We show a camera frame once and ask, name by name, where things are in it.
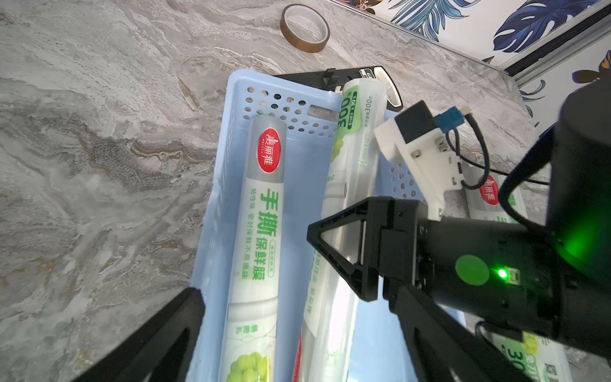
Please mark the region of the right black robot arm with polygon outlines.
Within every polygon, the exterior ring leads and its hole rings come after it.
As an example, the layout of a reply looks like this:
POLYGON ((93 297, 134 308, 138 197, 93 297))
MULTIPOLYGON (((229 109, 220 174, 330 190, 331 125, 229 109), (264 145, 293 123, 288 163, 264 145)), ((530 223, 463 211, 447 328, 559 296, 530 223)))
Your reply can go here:
POLYGON ((477 126, 419 102, 378 126, 384 157, 407 164, 424 200, 368 197, 311 224, 308 242, 360 299, 388 301, 421 381, 527 380, 448 308, 513 340, 537 334, 609 357, 609 80, 569 95, 504 180, 509 223, 443 214, 445 191, 465 187, 445 135, 464 123, 477 126))

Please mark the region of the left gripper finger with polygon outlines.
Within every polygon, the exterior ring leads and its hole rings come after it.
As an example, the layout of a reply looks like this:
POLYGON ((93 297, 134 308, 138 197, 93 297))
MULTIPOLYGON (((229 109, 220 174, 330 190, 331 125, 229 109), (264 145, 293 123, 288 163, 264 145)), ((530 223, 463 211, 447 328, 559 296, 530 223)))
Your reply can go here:
POLYGON ((76 380, 184 381, 204 316, 200 290, 186 288, 76 380))

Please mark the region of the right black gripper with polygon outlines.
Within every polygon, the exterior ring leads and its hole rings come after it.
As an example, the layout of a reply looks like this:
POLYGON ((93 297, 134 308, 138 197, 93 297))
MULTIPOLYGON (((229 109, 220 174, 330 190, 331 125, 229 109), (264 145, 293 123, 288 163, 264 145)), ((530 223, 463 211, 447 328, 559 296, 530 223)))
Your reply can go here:
POLYGON ((435 302, 497 327, 560 338, 558 256, 519 224, 431 221, 423 202, 367 197, 310 224, 306 239, 359 299, 377 300, 383 278, 419 381, 531 380, 435 302))

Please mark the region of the light blue plastic basket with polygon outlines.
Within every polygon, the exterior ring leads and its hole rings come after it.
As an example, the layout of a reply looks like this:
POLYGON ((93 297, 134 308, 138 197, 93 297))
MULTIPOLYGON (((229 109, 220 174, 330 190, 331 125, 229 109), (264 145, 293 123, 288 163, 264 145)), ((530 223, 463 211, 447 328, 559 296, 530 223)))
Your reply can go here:
POLYGON ((396 113, 376 79, 326 92, 239 70, 229 77, 213 190, 192 284, 205 317, 190 381, 219 371, 251 123, 273 116, 287 126, 277 343, 271 381, 413 381, 398 318, 382 301, 363 302, 307 242, 313 222, 366 197, 424 200, 404 163, 381 154, 374 129, 396 113))

